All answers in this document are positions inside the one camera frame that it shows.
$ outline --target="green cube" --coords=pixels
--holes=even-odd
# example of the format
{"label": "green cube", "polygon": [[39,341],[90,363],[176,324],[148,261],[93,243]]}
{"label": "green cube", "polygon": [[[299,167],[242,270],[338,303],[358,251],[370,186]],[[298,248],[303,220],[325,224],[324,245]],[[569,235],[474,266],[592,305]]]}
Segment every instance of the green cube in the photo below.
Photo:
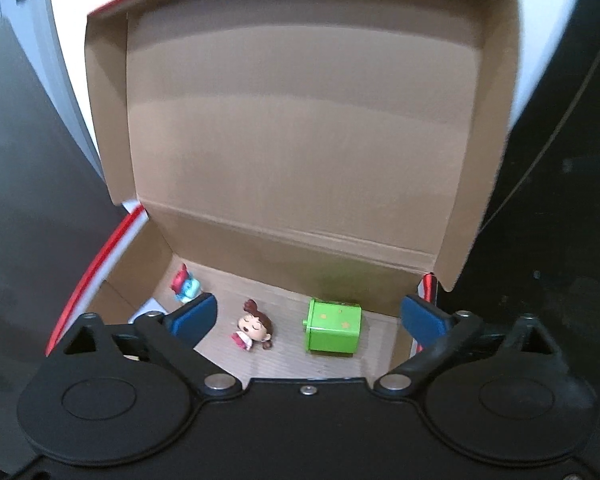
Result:
{"label": "green cube", "polygon": [[332,303],[315,298],[309,302],[305,326],[307,350],[353,354],[358,349],[362,308],[357,304]]}

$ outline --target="box flap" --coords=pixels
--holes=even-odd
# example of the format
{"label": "box flap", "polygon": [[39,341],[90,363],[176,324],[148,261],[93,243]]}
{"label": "box flap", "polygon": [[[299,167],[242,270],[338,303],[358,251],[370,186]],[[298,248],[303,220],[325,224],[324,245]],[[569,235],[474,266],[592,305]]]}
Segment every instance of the box flap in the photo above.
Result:
{"label": "box flap", "polygon": [[114,200],[452,287],[506,140],[516,0],[155,2],[88,23]]}

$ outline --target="metal bolt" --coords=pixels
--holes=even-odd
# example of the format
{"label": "metal bolt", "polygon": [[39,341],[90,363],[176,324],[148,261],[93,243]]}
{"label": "metal bolt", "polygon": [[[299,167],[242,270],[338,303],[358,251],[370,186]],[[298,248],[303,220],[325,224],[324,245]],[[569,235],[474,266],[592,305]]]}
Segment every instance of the metal bolt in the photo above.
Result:
{"label": "metal bolt", "polygon": [[310,384],[305,384],[304,386],[300,386],[300,393],[307,396],[315,395],[318,393],[318,388]]}
{"label": "metal bolt", "polygon": [[205,378],[205,386],[214,392],[222,392],[235,386],[235,377],[229,374],[212,374]]}
{"label": "metal bolt", "polygon": [[390,392],[400,392],[411,386],[411,378],[402,374],[388,374],[380,378],[380,386]]}

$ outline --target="toy figure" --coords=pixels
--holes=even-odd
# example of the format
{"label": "toy figure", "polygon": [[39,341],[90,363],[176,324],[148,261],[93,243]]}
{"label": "toy figure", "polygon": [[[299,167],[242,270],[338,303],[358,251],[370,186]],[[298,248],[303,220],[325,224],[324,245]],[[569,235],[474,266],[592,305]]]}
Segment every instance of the toy figure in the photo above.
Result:
{"label": "toy figure", "polygon": [[187,270],[187,266],[182,264],[182,268],[171,282],[171,290],[176,293],[177,300],[187,303],[200,293],[200,282]]}
{"label": "toy figure", "polygon": [[231,339],[243,350],[251,350],[254,341],[260,341],[263,349],[270,349],[273,323],[269,317],[258,310],[253,300],[244,302],[244,311],[247,315],[238,320],[238,330]]}

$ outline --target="doll head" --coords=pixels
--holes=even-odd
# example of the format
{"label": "doll head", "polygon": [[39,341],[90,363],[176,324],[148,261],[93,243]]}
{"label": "doll head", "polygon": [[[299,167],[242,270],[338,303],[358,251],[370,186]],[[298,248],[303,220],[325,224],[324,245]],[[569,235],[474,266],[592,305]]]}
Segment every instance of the doll head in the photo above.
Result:
{"label": "doll head", "polygon": [[178,271],[178,273],[173,277],[173,281],[171,282],[171,290],[176,294],[180,294],[182,292],[182,287],[186,285],[186,282],[190,280],[189,271],[187,270],[187,266],[182,264],[182,268]]}
{"label": "doll head", "polygon": [[238,320],[238,330],[244,332],[254,341],[260,341],[265,350],[271,348],[271,336],[273,336],[273,323],[258,310],[258,305],[253,300],[244,303],[246,314]]}

